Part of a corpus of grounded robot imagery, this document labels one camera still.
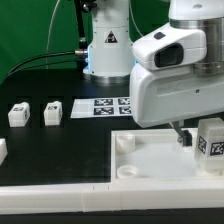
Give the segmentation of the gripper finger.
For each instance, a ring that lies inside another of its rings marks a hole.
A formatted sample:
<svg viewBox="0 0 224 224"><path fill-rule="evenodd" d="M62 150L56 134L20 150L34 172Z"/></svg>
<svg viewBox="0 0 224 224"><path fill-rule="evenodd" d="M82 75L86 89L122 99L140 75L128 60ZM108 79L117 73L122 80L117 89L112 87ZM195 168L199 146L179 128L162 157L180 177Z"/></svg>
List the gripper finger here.
<svg viewBox="0 0 224 224"><path fill-rule="evenodd" d="M192 146L192 134L188 130L182 130L180 123L178 121L171 122L171 127L175 130L178 134L177 141L183 147L191 147Z"/></svg>

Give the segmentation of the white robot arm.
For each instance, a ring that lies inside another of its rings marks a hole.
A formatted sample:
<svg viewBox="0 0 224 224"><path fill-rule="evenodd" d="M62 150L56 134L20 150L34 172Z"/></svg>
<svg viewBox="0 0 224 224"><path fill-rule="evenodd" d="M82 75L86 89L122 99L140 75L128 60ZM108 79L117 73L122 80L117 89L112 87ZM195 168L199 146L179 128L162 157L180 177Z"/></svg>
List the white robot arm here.
<svg viewBox="0 0 224 224"><path fill-rule="evenodd" d="M95 0L85 78L129 82L141 127L224 111L224 0L171 0L169 21L132 42L122 26L124 0Z"/></svg>

